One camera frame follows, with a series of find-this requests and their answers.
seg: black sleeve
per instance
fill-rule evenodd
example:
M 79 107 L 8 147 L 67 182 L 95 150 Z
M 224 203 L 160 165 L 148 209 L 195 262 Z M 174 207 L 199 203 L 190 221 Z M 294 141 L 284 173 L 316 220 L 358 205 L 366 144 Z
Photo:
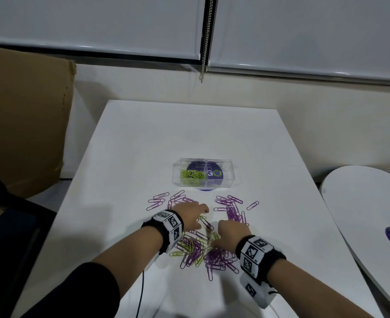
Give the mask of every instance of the black sleeve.
M 120 290 L 113 274 L 98 263 L 87 262 L 71 272 L 63 283 L 21 318 L 113 318 L 119 305 Z

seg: forearm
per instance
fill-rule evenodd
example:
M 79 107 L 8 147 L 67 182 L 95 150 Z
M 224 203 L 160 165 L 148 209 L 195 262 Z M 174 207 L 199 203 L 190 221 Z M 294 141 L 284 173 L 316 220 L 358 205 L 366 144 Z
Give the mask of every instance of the forearm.
M 350 300 L 289 261 L 280 259 L 267 280 L 303 318 L 372 318 Z
M 162 244 L 160 232 L 151 226 L 145 226 L 102 252 L 93 262 L 102 264 L 111 271 L 117 280 L 120 296 L 123 297 Z

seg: white roller blind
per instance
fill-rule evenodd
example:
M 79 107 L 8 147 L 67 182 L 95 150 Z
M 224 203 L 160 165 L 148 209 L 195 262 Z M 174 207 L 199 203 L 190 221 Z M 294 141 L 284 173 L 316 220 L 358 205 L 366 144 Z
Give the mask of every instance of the white roller blind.
M 209 65 L 390 79 L 390 0 L 218 0 Z
M 205 0 L 0 0 L 0 44 L 200 58 Z

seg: white table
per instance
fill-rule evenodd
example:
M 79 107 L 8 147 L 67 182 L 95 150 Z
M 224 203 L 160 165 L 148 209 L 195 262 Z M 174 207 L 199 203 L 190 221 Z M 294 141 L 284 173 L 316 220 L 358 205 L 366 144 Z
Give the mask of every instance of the white table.
M 321 192 L 354 258 L 390 301 L 390 174 L 341 167 L 325 178 Z
M 76 266 L 138 229 L 147 200 L 174 194 L 172 164 L 181 157 L 231 159 L 229 189 L 187 196 L 217 207 L 216 195 L 259 205 L 246 211 L 253 234 L 280 247 L 304 270 L 375 317 L 380 311 L 276 110 L 109 101 L 17 303 L 22 314 Z M 211 212 L 217 225 L 224 212 Z M 281 296 L 261 310 L 230 270 L 208 280 L 204 265 L 179 268 L 167 254 L 145 274 L 139 317 L 296 317 Z M 141 277 L 118 317 L 135 317 Z

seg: hand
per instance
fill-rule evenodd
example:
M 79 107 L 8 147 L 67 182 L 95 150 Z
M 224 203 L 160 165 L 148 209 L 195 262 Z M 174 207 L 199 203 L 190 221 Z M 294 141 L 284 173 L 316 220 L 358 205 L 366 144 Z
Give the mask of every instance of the hand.
M 220 220 L 218 231 L 221 239 L 211 242 L 211 246 L 231 253 L 235 253 L 242 238 L 251 235 L 248 225 L 233 220 Z
M 196 222 L 201 213 L 208 213 L 210 209 L 206 204 L 198 202 L 179 203 L 171 208 L 177 212 L 183 220 L 184 232 L 191 230 L 199 230 L 202 226 Z

